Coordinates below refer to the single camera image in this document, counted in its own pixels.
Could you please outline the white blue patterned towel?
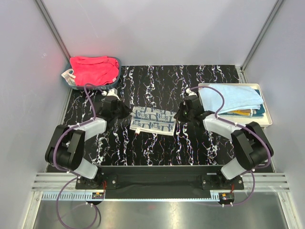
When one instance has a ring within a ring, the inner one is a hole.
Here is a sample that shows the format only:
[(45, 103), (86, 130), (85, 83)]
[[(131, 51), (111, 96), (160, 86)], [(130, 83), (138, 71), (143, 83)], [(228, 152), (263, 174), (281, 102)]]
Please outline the white blue patterned towel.
[(135, 106), (132, 110), (130, 129), (140, 132), (173, 136), (176, 126), (175, 112), (157, 108)]

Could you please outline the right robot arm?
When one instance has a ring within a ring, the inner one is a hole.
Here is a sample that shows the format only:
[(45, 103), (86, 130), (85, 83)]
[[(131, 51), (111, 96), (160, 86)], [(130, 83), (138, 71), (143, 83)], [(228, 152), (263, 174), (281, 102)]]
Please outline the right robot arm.
[(240, 125), (217, 117), (214, 112), (205, 111), (195, 95), (186, 97), (180, 103), (174, 118), (183, 123), (191, 122), (202, 126), (204, 130), (231, 141), (234, 158), (221, 167), (220, 174), (216, 177), (216, 183), (222, 189), (229, 188), (237, 176), (264, 168), (263, 162), (266, 162), (266, 167), (271, 163), (274, 150), (257, 122)]

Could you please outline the light blue towel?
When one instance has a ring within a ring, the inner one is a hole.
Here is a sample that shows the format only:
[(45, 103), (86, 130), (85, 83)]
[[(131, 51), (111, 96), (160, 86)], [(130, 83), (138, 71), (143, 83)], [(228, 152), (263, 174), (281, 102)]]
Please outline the light blue towel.
[(199, 90), (199, 96), (205, 110), (218, 114), (259, 109), (264, 102), (260, 94), (249, 86), (210, 84)]

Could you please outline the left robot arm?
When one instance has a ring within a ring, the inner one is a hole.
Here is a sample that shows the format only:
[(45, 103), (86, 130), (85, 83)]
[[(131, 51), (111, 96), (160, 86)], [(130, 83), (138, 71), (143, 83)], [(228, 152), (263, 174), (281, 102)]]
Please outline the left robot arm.
[(107, 184), (102, 170), (84, 158), (85, 142), (104, 133), (117, 119), (124, 119), (132, 113), (115, 96), (106, 98), (97, 109), (96, 116), (72, 126), (58, 125), (45, 153), (45, 161), (57, 170), (72, 172), (80, 182), (85, 181), (93, 189)]

